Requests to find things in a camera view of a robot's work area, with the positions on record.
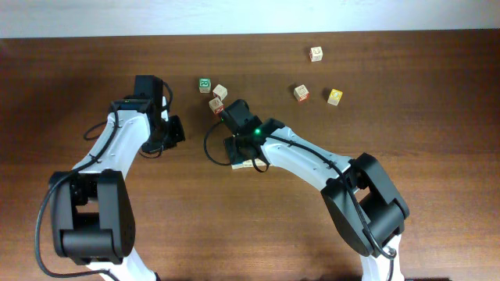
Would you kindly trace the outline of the plain J wooden block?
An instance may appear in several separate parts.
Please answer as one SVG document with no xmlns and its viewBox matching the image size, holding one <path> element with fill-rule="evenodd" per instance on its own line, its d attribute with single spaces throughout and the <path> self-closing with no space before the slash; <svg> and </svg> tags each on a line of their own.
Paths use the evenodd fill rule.
<svg viewBox="0 0 500 281">
<path fill-rule="evenodd" d="M 266 163 L 263 162 L 262 160 L 260 159 L 255 159 L 254 161 L 252 161 L 251 159 L 249 160 L 246 160 L 242 163 L 242 165 L 245 167 L 245 168 L 251 168 L 253 167 L 253 164 L 256 164 L 257 166 L 266 166 Z"/>
</svg>

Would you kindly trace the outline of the blue L wooden block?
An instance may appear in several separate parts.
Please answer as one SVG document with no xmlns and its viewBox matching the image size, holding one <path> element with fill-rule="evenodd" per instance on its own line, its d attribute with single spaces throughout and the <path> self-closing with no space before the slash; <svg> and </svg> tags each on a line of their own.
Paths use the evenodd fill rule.
<svg viewBox="0 0 500 281">
<path fill-rule="evenodd" d="M 244 168 L 244 165 L 243 163 L 238 163 L 238 164 L 234 164 L 231 166 L 232 169 L 241 169 L 241 168 Z"/>
</svg>

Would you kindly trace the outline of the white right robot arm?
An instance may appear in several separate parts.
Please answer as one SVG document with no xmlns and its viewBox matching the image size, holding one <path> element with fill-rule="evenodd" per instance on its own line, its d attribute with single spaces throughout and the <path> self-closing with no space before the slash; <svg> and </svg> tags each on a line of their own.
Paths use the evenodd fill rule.
<svg viewBox="0 0 500 281">
<path fill-rule="evenodd" d="M 282 168 L 315 187 L 335 228 L 359 254 L 364 280 L 402 280 L 399 243 L 409 207 L 372 155 L 336 155 L 269 119 L 246 135 L 224 141 L 236 162 L 255 161 Z"/>
</svg>

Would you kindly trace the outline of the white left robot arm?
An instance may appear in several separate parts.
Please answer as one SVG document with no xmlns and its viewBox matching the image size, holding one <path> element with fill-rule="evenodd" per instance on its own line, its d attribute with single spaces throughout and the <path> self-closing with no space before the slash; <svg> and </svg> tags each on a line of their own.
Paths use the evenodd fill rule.
<svg viewBox="0 0 500 281">
<path fill-rule="evenodd" d="M 184 140 L 178 116 L 166 98 L 113 102 L 89 153 L 70 171 L 55 172 L 37 215 L 41 232 L 50 211 L 55 253 L 104 280 L 157 280 L 134 248 L 136 226 L 125 179 L 139 151 L 160 156 Z"/>
</svg>

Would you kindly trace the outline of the red number shell block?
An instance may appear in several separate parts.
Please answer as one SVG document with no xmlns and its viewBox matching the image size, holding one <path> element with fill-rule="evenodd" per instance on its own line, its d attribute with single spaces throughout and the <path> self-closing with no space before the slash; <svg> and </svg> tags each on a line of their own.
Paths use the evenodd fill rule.
<svg viewBox="0 0 500 281">
<path fill-rule="evenodd" d="M 210 100 L 209 107 L 216 115 L 220 114 L 224 110 L 224 105 L 219 98 L 213 98 L 212 100 Z"/>
</svg>

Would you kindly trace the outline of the red 6 wooden block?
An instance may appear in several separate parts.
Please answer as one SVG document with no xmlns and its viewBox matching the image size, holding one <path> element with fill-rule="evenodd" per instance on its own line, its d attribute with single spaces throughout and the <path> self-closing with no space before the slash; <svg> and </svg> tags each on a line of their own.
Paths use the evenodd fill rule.
<svg viewBox="0 0 500 281">
<path fill-rule="evenodd" d="M 215 98 L 218 98 L 220 99 L 221 101 L 223 101 L 225 99 L 225 97 L 227 96 L 228 94 L 228 91 L 227 89 L 221 85 L 221 84 L 217 84 L 213 90 L 212 90 L 212 94 Z"/>
</svg>

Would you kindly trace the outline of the green R wooden block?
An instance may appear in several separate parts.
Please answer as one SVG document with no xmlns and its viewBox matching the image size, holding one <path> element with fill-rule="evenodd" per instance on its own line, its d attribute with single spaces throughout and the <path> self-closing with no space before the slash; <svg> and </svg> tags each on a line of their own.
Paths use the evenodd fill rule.
<svg viewBox="0 0 500 281">
<path fill-rule="evenodd" d="M 209 93 L 212 89 L 211 80 L 209 78 L 200 78 L 198 80 L 198 89 L 203 94 Z"/>
</svg>

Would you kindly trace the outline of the red O wooden block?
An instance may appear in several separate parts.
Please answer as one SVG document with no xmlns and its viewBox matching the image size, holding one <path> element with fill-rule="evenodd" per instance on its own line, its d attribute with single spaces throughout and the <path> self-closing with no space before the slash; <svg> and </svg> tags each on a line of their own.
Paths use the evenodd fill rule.
<svg viewBox="0 0 500 281">
<path fill-rule="evenodd" d="M 304 84 L 297 86 L 294 89 L 293 94 L 297 101 L 304 101 L 309 97 L 309 91 Z"/>
</svg>

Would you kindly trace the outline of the yellow wooden block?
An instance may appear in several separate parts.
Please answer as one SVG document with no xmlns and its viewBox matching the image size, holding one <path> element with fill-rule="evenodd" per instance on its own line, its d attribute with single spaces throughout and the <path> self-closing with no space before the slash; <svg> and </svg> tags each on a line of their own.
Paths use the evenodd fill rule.
<svg viewBox="0 0 500 281">
<path fill-rule="evenodd" d="M 337 106 L 341 100 L 342 95 L 343 95 L 342 91 L 339 91 L 337 89 L 332 89 L 327 99 L 327 103 L 330 105 Z"/>
</svg>

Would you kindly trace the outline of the far red wooden block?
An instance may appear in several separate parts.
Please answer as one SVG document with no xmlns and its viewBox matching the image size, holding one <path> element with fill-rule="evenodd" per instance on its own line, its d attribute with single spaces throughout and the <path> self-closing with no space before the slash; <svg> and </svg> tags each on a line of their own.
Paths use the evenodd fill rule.
<svg viewBox="0 0 500 281">
<path fill-rule="evenodd" d="M 323 50 L 320 46 L 311 47 L 309 51 L 309 57 L 312 62 L 321 61 L 323 58 Z"/>
</svg>

